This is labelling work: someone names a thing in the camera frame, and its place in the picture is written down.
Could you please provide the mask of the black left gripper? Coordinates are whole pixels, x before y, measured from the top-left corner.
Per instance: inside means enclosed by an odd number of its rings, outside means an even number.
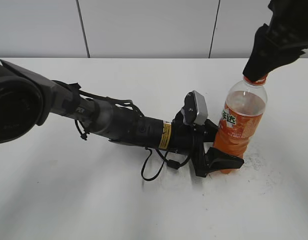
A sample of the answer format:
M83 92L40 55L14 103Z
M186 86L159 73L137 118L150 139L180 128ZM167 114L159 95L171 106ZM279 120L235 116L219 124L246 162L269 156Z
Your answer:
M172 134L168 151L185 155L183 162L168 160L168 167L178 170L189 161L192 162L195 175L205 178L207 174L221 170L240 169L244 160L240 157L229 155L214 147L205 153L204 143L213 143L218 132L218 126L210 119L203 124L188 122L185 113L180 110L172 120Z

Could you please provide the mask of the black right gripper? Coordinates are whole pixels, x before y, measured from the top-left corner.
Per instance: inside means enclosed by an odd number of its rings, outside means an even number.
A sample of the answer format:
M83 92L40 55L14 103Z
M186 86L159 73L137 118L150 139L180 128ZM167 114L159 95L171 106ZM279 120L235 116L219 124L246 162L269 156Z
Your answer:
M271 71L289 65L308 49L308 0L272 0L270 25L255 33L254 46L243 76L257 82Z

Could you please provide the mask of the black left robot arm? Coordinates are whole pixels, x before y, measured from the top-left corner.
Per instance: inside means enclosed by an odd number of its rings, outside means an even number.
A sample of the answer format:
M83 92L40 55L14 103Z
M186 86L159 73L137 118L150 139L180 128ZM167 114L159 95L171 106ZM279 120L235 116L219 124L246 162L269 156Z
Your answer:
M185 155L198 177L244 164L238 156L204 148L215 141L218 127L208 119L205 99L196 91L186 95L183 107L168 122L145 116L129 99L87 93L79 84L50 80L0 60L0 144L41 126L50 113L73 119L83 140L95 134L112 143L144 147L175 170L184 163L167 159L167 154Z

